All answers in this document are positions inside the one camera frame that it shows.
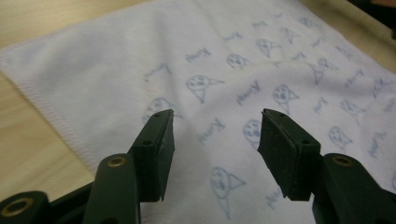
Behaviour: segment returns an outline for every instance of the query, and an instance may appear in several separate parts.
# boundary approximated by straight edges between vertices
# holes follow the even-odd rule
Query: white cloth
[[[298,1],[152,1],[4,49],[0,68],[93,171],[175,110],[167,192],[144,223],[314,223],[256,151],[265,107],[396,191],[395,75]]]

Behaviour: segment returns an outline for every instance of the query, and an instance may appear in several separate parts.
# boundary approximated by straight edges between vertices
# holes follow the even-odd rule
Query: light wood surface
[[[42,36],[143,0],[1,0],[0,48]],[[390,29],[345,0],[302,0],[314,13],[388,70],[396,73]],[[50,200],[93,180],[55,130],[0,75],[0,201],[42,190]]]

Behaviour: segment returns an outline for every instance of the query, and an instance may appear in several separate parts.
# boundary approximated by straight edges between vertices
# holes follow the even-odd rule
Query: cloth
[[[0,68],[93,172],[175,110],[167,191],[143,223],[314,223],[256,151],[264,108],[396,191],[395,75],[298,1],[152,1],[3,49]]]

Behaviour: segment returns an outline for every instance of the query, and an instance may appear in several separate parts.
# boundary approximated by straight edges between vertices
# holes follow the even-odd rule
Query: dark object
[[[314,193],[320,224],[396,224],[394,194],[381,189],[358,161],[335,153],[322,157],[319,148],[291,118],[264,109],[259,152],[284,196],[307,201]]]
[[[388,26],[392,30],[392,38],[396,39],[396,8],[375,5],[370,0],[348,0],[348,2]]]
[[[163,198],[175,151],[173,111],[151,116],[126,154],[99,164],[95,180],[49,203],[30,191],[0,202],[0,224],[140,223],[140,203]]]

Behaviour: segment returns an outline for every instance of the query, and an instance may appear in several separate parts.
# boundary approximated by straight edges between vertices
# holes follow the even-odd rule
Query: table surface
[[[0,48],[49,34],[145,0],[2,0]],[[396,73],[396,41],[390,29],[346,0],[302,0],[315,14],[378,63]],[[93,181],[59,134],[0,75],[0,201],[42,190],[52,201]]]

